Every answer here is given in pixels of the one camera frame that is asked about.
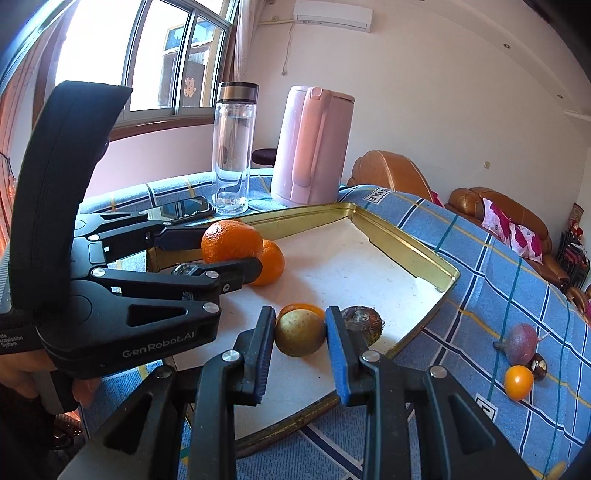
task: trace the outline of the blue gripper pad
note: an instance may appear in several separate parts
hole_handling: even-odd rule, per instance
[[[360,332],[347,330],[338,307],[327,308],[324,321],[337,395],[348,407],[365,405],[373,382],[359,363],[359,355],[367,348],[363,336]]]

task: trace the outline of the smartphone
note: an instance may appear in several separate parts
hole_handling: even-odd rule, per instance
[[[166,203],[158,207],[144,210],[149,220],[163,220],[173,225],[207,218],[215,213],[215,208],[205,197],[194,197],[178,202]]]

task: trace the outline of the blue plaid tablecloth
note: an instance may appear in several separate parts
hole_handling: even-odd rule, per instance
[[[252,172],[248,213],[284,208],[270,197],[271,176],[270,169]],[[80,213],[136,211],[195,195],[210,197],[211,183],[211,173],[161,180],[85,200]],[[427,200],[361,185],[343,188],[339,201],[355,203],[397,225],[460,270],[449,299],[396,362],[423,370],[445,366],[494,413],[495,424],[537,478],[561,460],[570,463],[591,427],[589,328],[574,306],[492,235]],[[141,269],[137,263],[123,260],[118,268]],[[529,323],[540,336],[549,332],[538,346],[549,373],[526,399],[514,402],[503,388],[509,365],[492,343],[518,323]],[[156,365],[104,379],[94,406],[83,413],[91,434]],[[412,406],[408,419],[413,478],[419,478]],[[298,432],[238,460],[238,478],[359,479],[364,435],[365,408],[337,406]],[[186,477],[189,441],[187,430],[179,478]]]

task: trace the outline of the chestnut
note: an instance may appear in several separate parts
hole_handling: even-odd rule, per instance
[[[534,374],[534,380],[543,380],[548,373],[548,364],[544,357],[541,356],[538,352],[534,353],[534,356],[527,364],[527,367],[531,370]]]

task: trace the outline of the small orange tomato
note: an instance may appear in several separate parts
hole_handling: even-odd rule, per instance
[[[534,385],[534,374],[523,365],[514,365],[505,374],[505,393],[511,400],[523,400]]]
[[[309,310],[314,312],[318,315],[322,321],[324,321],[324,310],[316,305],[312,305],[310,303],[290,303],[289,305],[285,305],[277,315],[277,320],[283,317],[287,312],[291,312],[292,310]]]

